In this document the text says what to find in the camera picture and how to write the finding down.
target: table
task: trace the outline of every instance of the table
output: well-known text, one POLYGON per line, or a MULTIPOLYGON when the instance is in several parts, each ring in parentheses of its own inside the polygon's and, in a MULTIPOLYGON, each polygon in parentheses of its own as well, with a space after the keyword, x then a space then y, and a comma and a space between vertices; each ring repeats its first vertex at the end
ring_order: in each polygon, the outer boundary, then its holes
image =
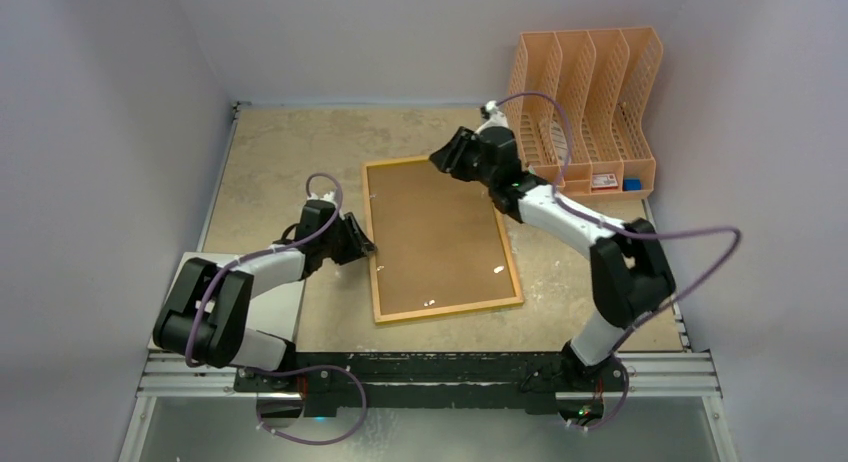
MULTIPOLYGON (((460 125, 479 125, 476 108, 245 109, 240 112, 205 252, 266 247, 296 222, 313 172, 335 175, 344 211, 364 223, 363 162, 424 155, 460 125)), ((329 183, 315 184, 324 192, 329 183)), ((605 215, 644 217, 640 201, 590 204, 605 215)), ((550 351, 582 328, 593 310, 589 264, 533 227, 507 219, 525 303, 514 309, 378 327, 367 262, 328 262, 306 283, 296 343, 303 351, 550 351)), ((680 351, 673 315, 639 330, 625 351, 680 351)))

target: cable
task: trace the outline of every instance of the cable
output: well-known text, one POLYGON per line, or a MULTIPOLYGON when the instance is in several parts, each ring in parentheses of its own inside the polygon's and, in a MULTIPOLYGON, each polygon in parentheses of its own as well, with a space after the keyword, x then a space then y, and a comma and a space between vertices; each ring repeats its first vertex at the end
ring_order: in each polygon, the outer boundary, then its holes
MULTIPOLYGON (((617 227, 615 225, 612 225, 612 224, 610 224, 610 223, 608 223, 604 220, 600 220, 597 217, 593 217, 589 214, 585 214, 585 213, 581 212, 580 210, 577 210, 577 209, 571 207, 570 205, 566 204, 565 202, 562 201, 562 199, 560 197, 557 197, 557 195, 558 195, 557 194, 557 187, 559 187, 559 185, 565 180, 565 171, 568 167, 569 162, 571 161, 571 154, 572 154, 572 150, 574 148, 574 142, 573 142, 574 133, 571 130, 571 123, 568 120, 568 116, 565 114, 565 109, 562 108, 562 105, 560 105, 559 102, 557 102, 551 96, 549 96, 548 94, 545 94, 544 92, 539 92, 539 91, 518 92, 516 94, 512 94, 510 96, 507 96, 506 98, 496 102, 495 104, 498 107, 500 107, 501 105, 503 105, 503 104, 513 100, 513 99, 516 99, 518 97, 525 97, 525 96, 541 97, 541 98, 547 100, 548 102, 550 102, 551 104, 553 104, 554 108, 556 109, 557 113, 559 114, 560 120, 562 120, 562 122, 566 126, 565 140, 566 140, 566 144, 567 144, 568 153, 566 153, 566 155, 565 155, 565 160, 563 161, 562 167, 560 167, 560 170, 559 170, 559 173, 557 174, 556 180, 554 181, 553 184, 551 184, 551 195, 553 196, 553 199, 556 202, 556 204, 558 206, 560 206, 563 210, 568 212, 569 214, 571 214, 575 217, 579 217, 580 219, 583 219, 586 222, 589 222, 593 225, 603 227, 603 228, 605 228, 607 230, 611 230, 611 231, 613 231, 617 234, 623 235, 623 236, 631 238, 631 239, 637 239, 637 240, 674 240, 674 239, 687 239, 687 238, 693 238, 693 237, 704 237, 704 236, 708 236, 708 235, 717 235, 717 234, 721 234, 721 233, 731 233, 731 234, 733 234, 733 241, 731 241, 730 245, 724 251, 724 253, 718 259, 716 259, 716 261, 711 266, 709 266, 700 276, 698 276, 695 279, 695 281, 693 281, 691 284, 689 284, 685 289, 679 291, 676 296, 672 295, 669 298, 669 300, 666 301, 665 304, 660 305, 657 308, 657 310, 650 313, 648 316, 643 317, 642 319, 639 319, 633 325, 628 327, 627 330, 624 331, 624 334, 622 334, 622 336, 618 339, 618 341, 615 343, 615 345, 613 346, 613 349, 612 349, 612 351, 613 351, 612 358, 620 364, 621 360, 619 360, 618 357, 615 355, 615 351, 617 351, 619 348, 621 348, 622 344, 624 344, 624 342, 633 334, 633 332, 636 331, 636 329, 645 325, 648 321, 650 321, 651 319, 653 319, 657 315, 661 314, 662 312, 665 312, 666 310, 668 310, 675 302, 680 302, 681 300, 688 297, 690 294, 692 294, 692 292, 694 292, 698 287, 700 287, 704 282, 706 282, 707 279, 709 279, 722 265, 724 265, 724 263, 727 262, 727 260, 730 259, 730 257, 736 252, 736 249, 739 248, 739 244, 742 242, 742 231, 739 230, 739 228, 735 227, 735 226, 721 225, 721 226, 716 226, 716 227, 708 227, 708 228, 705 228, 705 229, 682 230, 682 231, 678 231, 678 232, 666 232, 666 233, 655 233, 655 234, 637 234, 635 232, 630 232, 627 229, 623 229, 621 227, 617 227)), ((624 405, 624 401, 627 399, 627 392, 630 390, 630 377, 627 374, 627 370, 623 370, 622 374, 623 374, 622 376, 624 377, 624 392, 621 395, 621 399, 613 407, 613 409, 610 412, 610 415, 601 419, 601 421, 599 421, 597 424, 595 424, 591 427, 584 428, 584 430, 597 429, 597 428, 605 425, 607 422, 609 422, 609 420, 611 420, 613 417, 615 417, 616 414, 618 414, 619 410, 621 409, 621 406, 624 405)))
MULTIPOLYGON (((239 265, 241 265, 245 262, 248 262, 248 261, 251 261, 251 260, 254 260, 254 259, 258 259, 260 257, 265 257, 265 256, 268 256, 268 255, 277 254, 279 252, 285 252, 286 250, 294 249, 294 248, 300 247, 304 244, 307 244, 307 243, 315 240, 321 234, 323 234, 333 224, 333 222, 335 222, 336 219, 339 217, 339 211, 341 210, 342 201, 343 201, 343 197, 344 197, 341 184, 339 183, 338 180, 336 180, 335 177, 333 177, 330 174, 326 174, 326 173, 323 173, 323 172, 318 172, 318 173, 312 174, 312 175, 309 176, 309 178, 306 179, 306 195, 307 196, 309 196, 312 192, 311 190, 309 190, 309 187, 310 187, 310 184, 312 183, 312 181, 316 177, 324 177, 326 179, 329 179, 330 182, 332 182, 333 185, 336 186, 336 194, 335 194, 335 198, 336 198, 335 205, 336 205, 336 207, 333 210, 333 214, 330 216, 329 220, 327 220, 327 222, 325 222, 324 225, 322 225, 317 231, 315 231, 313 234, 311 234, 307 237, 304 237, 300 240, 291 242, 289 244, 277 245, 277 246, 269 247, 267 249, 263 249, 263 250, 259 250, 259 251, 256 251, 256 252, 252 252, 252 253, 243 255, 243 256, 238 257, 235 260, 225 264, 223 267, 221 267, 220 270, 218 270, 218 272, 215 274, 215 276, 212 277, 212 280, 209 282, 209 285, 206 287, 206 291, 203 292, 203 297, 200 299, 200 305, 197 308, 197 313, 195 313, 195 315, 194 315, 194 321, 191 324, 191 330, 189 331, 188 343, 186 344, 186 350, 185 350, 186 365, 188 365, 189 367, 198 367, 198 366, 201 365, 200 363, 197 363, 192 359, 194 343, 197 340, 197 332, 198 332, 199 327, 200 327, 200 322, 203 320, 203 314, 206 312, 206 304, 209 303, 209 300, 212 298, 212 294, 215 293, 215 289, 218 287, 218 284, 221 282, 221 279, 224 278, 224 276, 227 274, 227 272, 233 270, 234 268, 238 267, 239 265)), ((288 434, 285 434, 283 432, 279 432, 276 429, 268 427, 262 421, 261 414, 259 413, 259 410, 257 409, 256 416, 259 419, 259 427, 264 428, 266 431, 268 431, 268 433, 270 433, 272 435, 276 435, 276 436, 282 437, 286 440, 290 440, 292 442, 297 442, 299 444, 304 444, 304 445, 330 445, 330 444, 335 444, 336 442, 340 442, 340 441, 350 437, 357 430, 359 430, 359 428, 362 427, 362 424, 365 422, 365 415, 367 413, 367 400, 365 398, 365 388, 362 386, 362 382, 360 382, 359 379, 357 379, 356 376, 353 375, 348 370, 345 370, 341 367, 337 367, 337 366, 334 366, 334 365, 315 365, 315 366, 312 366, 312 367, 306 367, 306 368, 303 368, 303 369, 291 370, 291 371, 287 371, 287 372, 269 372, 269 371, 265 371, 265 370, 257 369, 257 368, 253 368, 253 367, 244 367, 244 368, 250 369, 253 372, 256 372, 258 374, 268 375, 268 376, 271 376, 271 377, 290 377, 290 376, 294 376, 294 375, 304 374, 304 373, 307 373, 307 372, 315 372, 315 371, 318 371, 318 370, 333 370, 333 371, 336 371, 336 372, 341 372, 341 373, 345 374, 346 376, 350 377, 350 379, 356 385, 356 388, 359 389, 359 395, 360 395, 360 398, 362 399, 362 412, 359 414, 359 418, 356 420, 356 423, 354 423, 353 426, 347 432, 345 432, 344 434, 342 434, 342 435, 340 435, 336 438, 329 439, 329 440, 301 439, 300 437, 288 435, 288 434)))

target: corkboard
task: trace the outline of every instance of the corkboard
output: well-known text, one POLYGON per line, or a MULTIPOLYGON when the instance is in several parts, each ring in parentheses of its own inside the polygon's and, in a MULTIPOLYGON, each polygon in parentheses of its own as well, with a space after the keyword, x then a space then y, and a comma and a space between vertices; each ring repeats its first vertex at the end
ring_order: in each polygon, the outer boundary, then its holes
POLYGON ((427 157, 362 168, 377 323, 521 305, 503 218, 486 188, 427 157))

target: peach plastic organizer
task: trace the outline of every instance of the peach plastic organizer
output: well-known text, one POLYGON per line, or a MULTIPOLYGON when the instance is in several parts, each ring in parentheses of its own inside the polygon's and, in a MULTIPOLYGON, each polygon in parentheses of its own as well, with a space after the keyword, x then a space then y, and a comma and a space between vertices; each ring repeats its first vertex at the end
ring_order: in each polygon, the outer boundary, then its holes
MULTIPOLYGON (((560 187, 564 194, 612 201, 644 199, 654 190, 656 161, 642 133, 642 114, 662 52, 651 27, 521 34, 508 91, 544 92, 565 109, 574 153, 560 187), (598 187, 613 180, 610 174, 617 186, 598 187), (624 190, 625 179, 638 179, 641 189, 624 190)), ((521 97, 507 102, 504 112, 524 163, 554 182, 567 143, 552 104, 521 97)))

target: gray wall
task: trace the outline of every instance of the gray wall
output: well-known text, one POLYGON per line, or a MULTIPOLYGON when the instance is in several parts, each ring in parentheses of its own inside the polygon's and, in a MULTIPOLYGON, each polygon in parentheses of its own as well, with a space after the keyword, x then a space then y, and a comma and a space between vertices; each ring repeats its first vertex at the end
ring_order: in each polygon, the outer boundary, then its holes
POLYGON ((180 0, 228 93, 253 102, 479 103, 518 33, 650 24, 685 0, 180 0))
MULTIPOLYGON (((848 0, 689 0, 649 128, 665 229, 734 222, 741 251, 682 305, 743 460, 845 460, 848 0)), ((669 244, 681 281, 725 241, 669 244)))
POLYGON ((0 459, 117 457, 227 117, 176 0, 0 0, 0 459))

